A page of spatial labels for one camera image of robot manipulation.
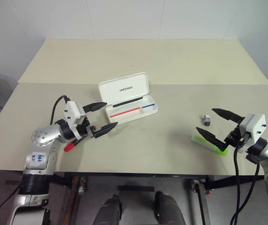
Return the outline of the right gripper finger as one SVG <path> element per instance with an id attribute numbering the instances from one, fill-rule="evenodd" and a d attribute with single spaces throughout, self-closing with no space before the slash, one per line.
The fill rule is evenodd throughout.
<path id="1" fill-rule="evenodd" d="M 224 110 L 221 108 L 213 108 L 212 111 L 215 112 L 220 117 L 222 117 L 226 120 L 233 121 L 235 123 L 241 123 L 244 119 L 244 117 L 241 117 L 241 116 L 239 116 L 231 111 Z"/>
<path id="2" fill-rule="evenodd" d="M 196 130 L 207 140 L 209 141 L 210 143 L 212 143 L 213 145 L 215 145 L 217 148 L 219 148 L 222 152 L 224 152 L 227 147 L 228 147 L 228 144 L 226 144 L 225 142 L 223 141 L 220 141 L 218 140 L 214 134 L 202 129 L 202 128 L 199 128 L 199 127 L 196 127 Z"/>

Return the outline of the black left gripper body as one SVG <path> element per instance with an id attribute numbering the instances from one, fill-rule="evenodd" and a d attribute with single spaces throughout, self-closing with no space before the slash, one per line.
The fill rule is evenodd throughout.
<path id="1" fill-rule="evenodd" d="M 76 129 L 78 132 L 76 139 L 81 140 L 86 136 L 90 136 L 90 137 L 93 136 L 93 132 L 96 130 L 96 127 L 90 124 L 86 116 L 82 116 L 77 121 Z"/>

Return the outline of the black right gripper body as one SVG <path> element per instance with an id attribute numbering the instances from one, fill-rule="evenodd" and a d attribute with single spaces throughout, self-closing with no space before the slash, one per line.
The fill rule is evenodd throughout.
<path id="1" fill-rule="evenodd" d="M 242 148 L 246 145 L 247 141 L 251 138 L 251 133 L 242 129 L 240 130 L 240 124 L 238 124 L 234 130 L 232 130 L 224 139 L 224 147 L 232 146 L 234 148 Z"/>

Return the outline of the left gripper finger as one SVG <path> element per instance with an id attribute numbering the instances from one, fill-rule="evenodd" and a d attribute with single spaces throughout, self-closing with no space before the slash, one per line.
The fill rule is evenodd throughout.
<path id="1" fill-rule="evenodd" d="M 106 102 L 91 103 L 89 105 L 83 106 L 83 110 L 85 113 L 94 112 L 94 111 L 101 109 L 102 107 L 104 107 L 106 105 L 107 105 Z"/>
<path id="2" fill-rule="evenodd" d="M 93 134 L 93 137 L 94 138 L 98 138 L 98 137 L 101 137 L 105 134 L 107 134 L 108 132 L 110 132 L 113 128 L 115 128 L 117 126 L 118 122 L 114 122 L 114 123 L 109 123 L 103 127 L 101 127 L 100 130 L 97 130 L 97 131 L 93 131 L 92 134 Z"/>

